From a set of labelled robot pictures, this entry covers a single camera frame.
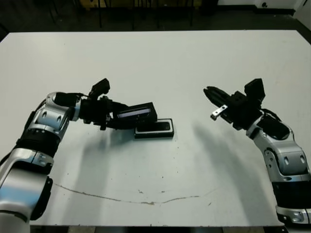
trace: chair leg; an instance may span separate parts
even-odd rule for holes
[[[193,2],[194,0],[191,0],[190,26],[192,26],[192,21],[193,21]]]
[[[58,11],[57,11],[57,8],[56,8],[56,4],[55,4],[55,1],[54,1],[54,0],[52,0],[52,3],[53,3],[53,6],[54,6],[54,10],[55,10],[56,14],[57,14],[57,15],[59,15],[59,13],[58,13]]]
[[[103,27],[102,26],[102,15],[101,15],[101,0],[98,0],[98,15],[99,15],[99,26],[100,28]]]
[[[73,0],[73,5],[74,5],[74,8],[75,8],[77,20],[78,20],[78,22],[80,22],[79,7],[78,7],[78,3],[77,3],[76,0]]]
[[[10,31],[2,23],[0,23],[0,28],[2,28],[6,33],[10,33]]]
[[[159,22],[159,0],[156,0],[156,26],[159,29],[160,28],[160,22]]]
[[[105,3],[105,5],[106,5],[106,8],[108,8],[109,6],[108,6],[108,4],[107,4],[107,1],[106,1],[106,0],[104,0],[104,3]]]
[[[135,21],[135,0],[133,0],[133,9],[132,9],[132,30],[134,31],[134,21]]]
[[[48,8],[49,8],[49,13],[50,13],[51,19],[52,19],[53,23],[56,24],[56,21],[55,21],[55,19],[54,19],[53,14],[52,14],[52,10],[51,10],[50,3],[49,3],[49,2],[48,2]]]

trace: dark floor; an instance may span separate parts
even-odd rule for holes
[[[99,26],[98,10],[76,10],[72,0],[56,0],[59,16],[47,3],[41,0],[10,0],[0,2],[0,23],[11,32],[79,32],[79,31],[132,31],[132,10],[110,8],[102,10],[103,27]],[[176,30],[297,30],[309,43],[311,32],[290,15],[255,14],[253,10],[218,10],[211,16],[203,16],[199,10],[193,12],[193,26],[190,26],[189,8],[161,8],[159,28],[156,10],[135,9],[134,31],[176,31]],[[0,40],[6,33],[0,28]]]

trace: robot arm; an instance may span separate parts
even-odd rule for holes
[[[276,114],[262,109],[265,97],[261,79],[228,95],[207,87],[204,93],[219,108],[211,118],[222,117],[237,130],[246,130],[261,151],[276,197],[276,214],[285,226],[311,228],[311,175],[303,150],[296,144],[292,129]]]
[[[104,79],[88,96],[54,92],[31,112],[16,146],[0,162],[0,232],[29,232],[29,221],[42,216],[51,195],[53,158],[70,121],[80,118],[101,130],[156,121],[152,103],[128,107],[103,96],[109,89]]]

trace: white wall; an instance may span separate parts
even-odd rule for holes
[[[295,9],[303,0],[219,0],[219,5],[256,5],[262,8],[265,2],[268,8]]]
[[[297,18],[303,25],[311,30],[311,0],[308,0],[304,6],[303,2],[294,14],[294,18]]]

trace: white table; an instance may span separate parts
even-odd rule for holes
[[[170,139],[134,140],[72,122],[55,156],[52,196],[32,224],[281,225],[260,151],[223,120],[203,88],[229,94],[263,78],[263,106],[295,132],[311,164],[311,47],[295,31],[11,33],[0,44],[0,154],[50,92],[152,101]]]

